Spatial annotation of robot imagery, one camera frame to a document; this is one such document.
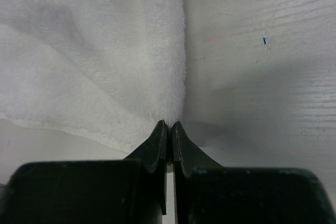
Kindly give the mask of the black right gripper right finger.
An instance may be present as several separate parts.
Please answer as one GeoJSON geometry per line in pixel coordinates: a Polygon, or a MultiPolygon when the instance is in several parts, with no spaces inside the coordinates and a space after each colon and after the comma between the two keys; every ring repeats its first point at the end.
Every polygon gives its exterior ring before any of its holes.
{"type": "Polygon", "coordinates": [[[317,176],[306,169],[224,167],[171,129],[176,223],[335,223],[317,176]]]}

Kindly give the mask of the white towel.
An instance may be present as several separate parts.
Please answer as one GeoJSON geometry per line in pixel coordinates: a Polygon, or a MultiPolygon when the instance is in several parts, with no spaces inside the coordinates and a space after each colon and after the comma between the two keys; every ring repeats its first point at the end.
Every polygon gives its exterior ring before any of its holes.
{"type": "Polygon", "coordinates": [[[185,97],[183,0],[1,0],[1,117],[131,152],[185,97]]]}

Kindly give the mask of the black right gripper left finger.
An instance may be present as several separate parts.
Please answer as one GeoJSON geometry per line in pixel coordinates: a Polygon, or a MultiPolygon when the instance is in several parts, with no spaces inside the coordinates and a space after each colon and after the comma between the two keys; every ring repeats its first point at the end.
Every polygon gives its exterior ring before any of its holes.
{"type": "Polygon", "coordinates": [[[166,214],[168,127],[122,160],[34,162],[1,197],[1,223],[161,223],[166,214]]]}

